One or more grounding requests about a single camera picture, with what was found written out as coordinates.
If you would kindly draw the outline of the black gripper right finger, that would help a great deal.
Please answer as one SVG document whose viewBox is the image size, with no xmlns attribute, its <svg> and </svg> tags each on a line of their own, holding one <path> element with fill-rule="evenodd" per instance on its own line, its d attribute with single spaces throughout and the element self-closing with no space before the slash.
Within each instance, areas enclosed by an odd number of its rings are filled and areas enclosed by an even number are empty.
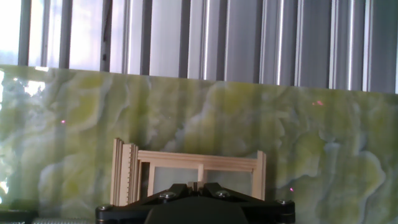
<svg viewBox="0 0 398 224">
<path fill-rule="evenodd" d="M 197 185 L 195 200 L 205 206 L 242 206 L 249 203 L 249 196 L 211 182 Z"/>
</svg>

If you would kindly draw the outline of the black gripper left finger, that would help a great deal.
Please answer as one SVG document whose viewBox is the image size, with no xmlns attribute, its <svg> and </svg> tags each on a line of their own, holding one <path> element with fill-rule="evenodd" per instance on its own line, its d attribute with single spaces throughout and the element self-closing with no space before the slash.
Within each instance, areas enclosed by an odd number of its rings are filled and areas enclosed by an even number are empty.
<svg viewBox="0 0 398 224">
<path fill-rule="evenodd" d="M 133 203 L 134 207 L 153 207 L 194 195 L 194 191 L 187 184 L 173 184 L 169 189 Z"/>
</svg>

